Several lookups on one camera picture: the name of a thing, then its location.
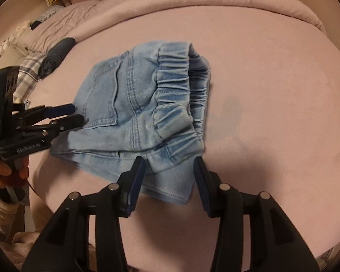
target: sleeve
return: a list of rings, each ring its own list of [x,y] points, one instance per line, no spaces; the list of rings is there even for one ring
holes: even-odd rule
[[[0,199],[0,241],[5,242],[10,235],[10,229],[19,204],[9,204]]]

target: human hand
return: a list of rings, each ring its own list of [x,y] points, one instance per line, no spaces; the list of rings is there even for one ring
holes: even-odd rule
[[[26,180],[29,178],[29,156],[22,158],[22,164],[23,167],[19,171],[19,180]],[[3,189],[6,187],[6,185],[8,185],[11,173],[11,168],[0,160],[0,188]]]

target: metal pin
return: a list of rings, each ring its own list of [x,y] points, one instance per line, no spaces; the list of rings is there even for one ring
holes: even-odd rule
[[[268,192],[266,192],[266,191],[263,191],[263,192],[261,192],[261,198],[263,198],[263,199],[270,199],[270,195],[269,195],[269,193]]]
[[[72,192],[70,195],[69,195],[69,199],[71,200],[75,200],[79,197],[79,193],[78,192]]]
[[[220,188],[220,190],[228,191],[231,187],[227,183],[222,183],[222,184],[219,185],[219,188]]]
[[[120,188],[120,185],[118,185],[117,183],[112,183],[112,184],[108,185],[108,189],[111,190],[111,191],[115,191],[118,188]]]

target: pink bed sheet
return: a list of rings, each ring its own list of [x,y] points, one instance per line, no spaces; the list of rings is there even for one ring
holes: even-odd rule
[[[95,63],[157,39],[191,41],[210,62],[203,156],[209,169],[242,192],[270,192],[315,256],[338,243],[340,52],[310,23],[236,6],[136,17],[78,43],[38,83],[32,105],[71,102]],[[109,183],[48,153],[33,155],[30,171],[53,211],[70,192],[88,194]],[[207,218],[196,189],[184,206],[142,195],[120,224],[130,265],[145,272],[209,271],[218,221]]]

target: plush toy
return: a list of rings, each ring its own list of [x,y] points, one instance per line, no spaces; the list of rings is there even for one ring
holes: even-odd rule
[[[11,45],[13,44],[18,38],[19,36],[30,26],[30,20],[26,20],[23,23],[19,24],[16,29],[15,32],[13,34],[11,34],[5,41],[2,42],[2,44],[0,45],[0,58],[2,57],[2,55],[5,53],[5,50]]]

